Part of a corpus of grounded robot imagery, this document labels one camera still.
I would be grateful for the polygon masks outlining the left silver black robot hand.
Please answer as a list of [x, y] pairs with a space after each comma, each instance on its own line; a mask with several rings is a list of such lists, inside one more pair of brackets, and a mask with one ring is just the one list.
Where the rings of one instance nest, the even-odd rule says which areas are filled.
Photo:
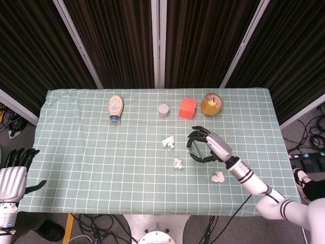
[[46, 181], [43, 180], [35, 186], [27, 186], [27, 176], [38, 149], [21, 148], [11, 151], [1, 168], [1, 203], [18, 204], [24, 195], [41, 189]]

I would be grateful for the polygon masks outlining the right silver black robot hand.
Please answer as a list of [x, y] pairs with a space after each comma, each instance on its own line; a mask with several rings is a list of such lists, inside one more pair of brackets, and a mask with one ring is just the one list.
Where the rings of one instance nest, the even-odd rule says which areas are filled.
[[[193, 131], [188, 135], [186, 145], [190, 157], [199, 163], [215, 161], [224, 162], [226, 168], [229, 168], [230, 163], [228, 161], [233, 156], [232, 149], [227, 145], [227, 143], [219, 135], [210, 132], [204, 127], [194, 126], [192, 129]], [[211, 155], [202, 158], [198, 147], [195, 146], [194, 149], [192, 148], [192, 145], [196, 144], [196, 141], [205, 143], [210, 148]]]

